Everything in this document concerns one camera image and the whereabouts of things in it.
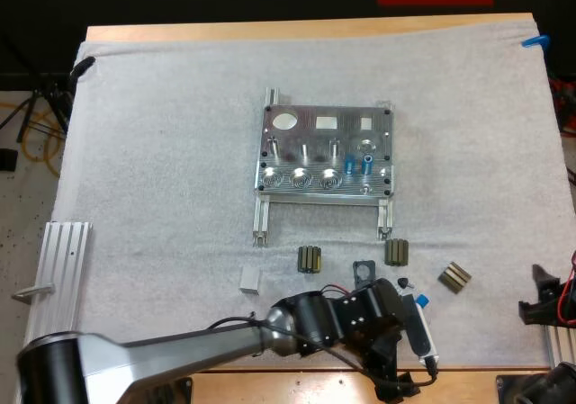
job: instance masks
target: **red cable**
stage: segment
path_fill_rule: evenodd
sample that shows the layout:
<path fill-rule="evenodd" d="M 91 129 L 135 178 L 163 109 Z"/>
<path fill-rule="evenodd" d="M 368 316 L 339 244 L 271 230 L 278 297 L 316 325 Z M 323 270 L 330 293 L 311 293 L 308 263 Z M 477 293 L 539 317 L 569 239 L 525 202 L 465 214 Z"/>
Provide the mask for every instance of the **red cable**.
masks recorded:
<path fill-rule="evenodd" d="M 338 284 L 326 284 L 324 287 L 336 287 L 337 289 L 341 290 L 342 292 L 344 292 L 345 294 L 349 294 L 350 292 L 348 290 L 346 290 L 344 287 L 342 287 L 341 285 Z"/>
<path fill-rule="evenodd" d="M 574 320 L 567 320 L 563 317 L 562 315 L 562 304 L 564 299 L 566 298 L 566 293 L 568 293 L 568 288 L 571 285 L 571 281 L 574 279 L 574 262 L 576 262 L 576 251 L 574 251 L 574 254 L 572 254 L 572 270 L 570 271 L 570 276 L 568 277 L 568 280 L 566 280 L 566 284 L 564 285 L 564 289 L 562 290 L 562 294 L 560 295 L 560 299 L 558 299 L 558 305 L 556 307 L 556 315 L 558 316 L 558 319 L 564 324 L 564 325 L 568 325 L 568 326 L 576 326 L 576 319 Z"/>

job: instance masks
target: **black mount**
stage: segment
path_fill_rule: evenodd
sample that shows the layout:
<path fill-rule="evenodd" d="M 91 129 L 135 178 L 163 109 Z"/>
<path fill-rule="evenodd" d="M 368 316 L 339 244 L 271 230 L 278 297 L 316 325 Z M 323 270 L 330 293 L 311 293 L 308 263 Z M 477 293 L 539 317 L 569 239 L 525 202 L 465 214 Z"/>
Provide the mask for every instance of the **black mount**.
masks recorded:
<path fill-rule="evenodd" d="M 518 314 L 524 324 L 575 328 L 562 323 L 557 316 L 558 300 L 566 283 L 560 283 L 560 278 L 547 273 L 541 265 L 532 265 L 532 278 L 538 290 L 538 303 L 518 303 Z M 571 303 L 565 299 L 562 305 L 565 309 L 564 318 L 576 319 L 576 292 L 572 295 Z"/>

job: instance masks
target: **table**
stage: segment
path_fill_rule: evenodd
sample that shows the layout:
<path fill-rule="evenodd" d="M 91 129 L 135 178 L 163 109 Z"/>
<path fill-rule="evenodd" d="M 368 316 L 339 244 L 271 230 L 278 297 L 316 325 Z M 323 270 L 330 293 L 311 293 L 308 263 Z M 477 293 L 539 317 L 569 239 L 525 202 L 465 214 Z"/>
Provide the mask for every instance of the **table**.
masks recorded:
<path fill-rule="evenodd" d="M 530 20 L 529 13 L 470 14 L 351 20 L 292 22 L 195 23 L 165 25 L 92 26 L 89 41 L 178 41 L 287 38 L 343 38 L 379 34 L 427 31 L 481 22 Z M 410 403 L 497 402 L 494 387 L 499 373 L 534 371 L 444 371 L 436 384 L 426 388 Z M 416 373 L 424 379 L 425 373 Z M 194 376 L 194 403 L 208 402 L 380 402 L 372 384 L 351 372 L 278 372 L 251 370 L 213 370 Z"/>

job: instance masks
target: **square hole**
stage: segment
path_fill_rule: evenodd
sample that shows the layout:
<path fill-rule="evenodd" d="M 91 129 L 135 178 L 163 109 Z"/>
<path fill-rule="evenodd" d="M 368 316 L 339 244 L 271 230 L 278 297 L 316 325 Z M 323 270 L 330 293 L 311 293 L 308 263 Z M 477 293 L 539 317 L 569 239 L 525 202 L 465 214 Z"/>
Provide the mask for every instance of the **square hole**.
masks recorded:
<path fill-rule="evenodd" d="M 361 118 L 360 130 L 371 130 L 371 129 L 372 129 L 372 118 Z"/>
<path fill-rule="evenodd" d="M 335 130 L 338 128 L 338 118 L 334 116 L 318 116 L 316 118 L 318 130 Z"/>

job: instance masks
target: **metal peg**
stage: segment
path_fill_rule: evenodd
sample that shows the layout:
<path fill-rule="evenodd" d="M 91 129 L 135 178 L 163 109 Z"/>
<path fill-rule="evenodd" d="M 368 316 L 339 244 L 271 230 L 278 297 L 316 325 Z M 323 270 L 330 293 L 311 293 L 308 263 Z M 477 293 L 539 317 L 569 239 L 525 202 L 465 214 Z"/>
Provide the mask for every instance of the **metal peg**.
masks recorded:
<path fill-rule="evenodd" d="M 55 291 L 54 284 L 48 283 L 44 285 L 34 285 L 32 287 L 27 287 L 22 289 L 12 295 L 12 299 L 15 301 L 23 302 L 26 305 L 32 303 L 32 296 L 35 294 L 52 294 Z"/>

